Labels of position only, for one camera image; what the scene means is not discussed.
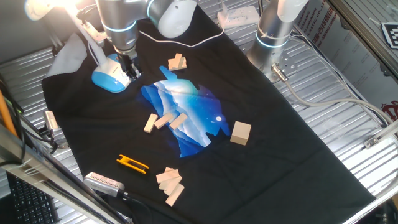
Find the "metal table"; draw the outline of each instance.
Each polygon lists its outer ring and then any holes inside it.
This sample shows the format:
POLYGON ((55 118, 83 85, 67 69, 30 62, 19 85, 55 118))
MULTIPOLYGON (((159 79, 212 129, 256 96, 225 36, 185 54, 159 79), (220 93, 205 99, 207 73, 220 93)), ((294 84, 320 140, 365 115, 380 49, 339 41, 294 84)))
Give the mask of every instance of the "metal table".
MULTIPOLYGON (((257 1, 225 0, 229 9, 255 6, 257 1)), ((216 13, 221 10, 217 0, 202 0, 199 6, 216 22, 216 13)), ((254 41, 256 24, 226 30, 229 37, 245 52, 254 41)), ((351 93, 337 79, 334 71, 326 67, 315 52, 301 40, 288 41, 283 54, 284 67, 290 82, 299 96, 307 101, 325 101, 347 98, 351 93)), ((25 109, 26 118, 37 128, 44 125, 42 112, 47 109, 41 88, 41 79, 53 63, 51 49, 0 65, 0 73, 8 82, 12 94, 25 109)), ((326 107, 307 107, 296 104, 296 99, 285 85, 274 82, 277 89, 287 98, 304 121, 334 152, 336 157, 374 195, 395 179, 398 171, 398 140, 390 138, 367 150, 363 143, 381 130, 379 121, 368 110, 352 103, 338 103, 326 107)), ((75 175, 82 179, 78 164, 66 144, 62 131, 56 134, 56 141, 63 143, 54 156, 75 175)), ((7 194, 5 173, 0 174, 0 195, 7 194)), ((356 218, 369 212, 374 206, 398 192, 392 189, 384 198, 377 199, 360 211, 356 218)), ((60 223, 92 223, 80 212, 55 199, 60 223)))

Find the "blue wave graphic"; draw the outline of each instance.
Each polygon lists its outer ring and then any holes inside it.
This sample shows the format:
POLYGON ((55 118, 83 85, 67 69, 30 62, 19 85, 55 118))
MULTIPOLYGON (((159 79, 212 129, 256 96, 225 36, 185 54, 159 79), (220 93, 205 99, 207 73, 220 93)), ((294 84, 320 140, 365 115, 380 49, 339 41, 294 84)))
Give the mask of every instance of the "blue wave graphic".
POLYGON ((178 79, 163 66, 160 71, 167 80, 143 86, 141 93, 159 116, 167 113, 174 118, 181 113, 188 116, 176 130, 169 127, 180 146, 180 157, 194 155, 207 147, 211 143, 207 133, 216 136, 221 128, 225 135, 231 135, 221 103, 211 91, 201 85, 197 90, 191 81, 178 79))

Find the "small wooden block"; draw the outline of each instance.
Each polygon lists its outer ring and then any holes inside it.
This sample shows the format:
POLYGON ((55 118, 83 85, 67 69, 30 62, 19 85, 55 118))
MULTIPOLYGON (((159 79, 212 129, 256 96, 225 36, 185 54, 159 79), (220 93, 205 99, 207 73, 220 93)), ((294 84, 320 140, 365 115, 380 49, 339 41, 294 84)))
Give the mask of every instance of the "small wooden block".
POLYGON ((169 60, 168 60, 168 63, 169 63, 169 68, 170 68, 170 67, 173 68, 173 65, 174 65, 174 58, 173 58, 173 59, 169 59, 169 60))
POLYGON ((187 60, 184 57, 184 63, 182 63, 182 68, 187 68, 187 60))
POLYGON ((167 190, 167 187, 169 186, 169 183, 172 181, 173 179, 170 180, 166 180, 163 181, 162 183, 159 184, 159 189, 160 190, 167 190))
MULTIPOLYGON (((169 168, 169 167, 166 167, 166 169, 164 170, 164 172, 169 172, 169 171, 173 171, 174 169, 173 168, 169 168)), ((159 184, 159 189, 160 190, 167 190, 167 186, 169 186, 169 183, 170 183, 170 181, 172 181, 173 179, 170 179, 170 180, 166 180, 166 181, 163 181, 162 183, 160 183, 159 184)))
POLYGON ((178 173, 178 170, 172 170, 163 174, 157 174, 156 179, 157 183, 160 184, 163 181, 170 180, 179 176, 180 174, 178 173))
POLYGON ((177 186, 174 188, 173 192, 167 198, 166 203, 170 206, 173 206, 175 201, 178 199, 178 197, 180 196, 180 194, 183 190, 184 190, 184 186, 182 186, 181 184, 177 184, 177 186))
POLYGON ((147 121, 147 124, 144 127, 144 131, 146 133, 150 133, 152 131, 152 128, 154 127, 154 123, 157 120, 157 115, 156 114, 150 114, 149 119, 147 121))
POLYGON ((174 170, 173 168, 166 167, 166 169, 164 170, 164 172, 173 171, 173 170, 174 170))
POLYGON ((182 180, 182 177, 176 177, 174 179, 171 179, 169 184, 167 185, 166 190, 164 191, 165 194, 170 196, 170 194, 173 192, 173 190, 176 188, 177 184, 179 184, 182 180))
POLYGON ((245 146, 249 139, 250 129, 250 124, 235 121, 230 141, 245 146))
POLYGON ((173 115, 170 113, 167 113, 165 116, 161 117, 158 119, 154 125, 156 126, 157 129, 163 127, 167 122, 171 121, 173 119, 173 115))
POLYGON ((181 113, 180 116, 178 116, 178 118, 176 118, 171 124, 170 127, 173 130, 176 130, 178 128, 178 126, 180 126, 186 119, 188 118, 187 115, 185 115, 185 113, 181 113))
POLYGON ((182 58, 182 54, 179 54, 179 53, 175 54, 175 58, 173 61, 173 67, 178 68, 181 58, 182 58))
POLYGON ((185 61, 185 57, 182 57, 180 59, 180 61, 178 62, 178 69, 182 68, 182 65, 184 64, 184 61, 185 61))

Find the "yellow clip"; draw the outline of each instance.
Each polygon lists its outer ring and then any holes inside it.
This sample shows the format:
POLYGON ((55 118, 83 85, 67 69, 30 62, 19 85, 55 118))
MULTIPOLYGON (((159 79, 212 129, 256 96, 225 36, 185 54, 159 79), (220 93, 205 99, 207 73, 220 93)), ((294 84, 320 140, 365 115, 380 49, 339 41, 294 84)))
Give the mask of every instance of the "yellow clip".
POLYGON ((116 162, 123 164, 125 166, 128 166, 130 168, 133 168, 136 171, 140 172, 141 174, 146 174, 147 171, 149 170, 149 167, 145 164, 137 162, 137 161, 130 159, 124 155, 119 155, 119 156, 120 156, 120 158, 116 159, 116 162))

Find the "keyboard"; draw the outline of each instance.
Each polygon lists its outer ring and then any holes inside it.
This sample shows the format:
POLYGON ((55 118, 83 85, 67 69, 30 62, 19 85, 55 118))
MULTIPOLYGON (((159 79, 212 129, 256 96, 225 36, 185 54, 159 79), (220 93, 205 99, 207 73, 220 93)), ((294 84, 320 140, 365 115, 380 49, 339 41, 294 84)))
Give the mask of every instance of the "keyboard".
POLYGON ((57 222, 52 197, 7 172, 14 208, 20 224, 57 222))

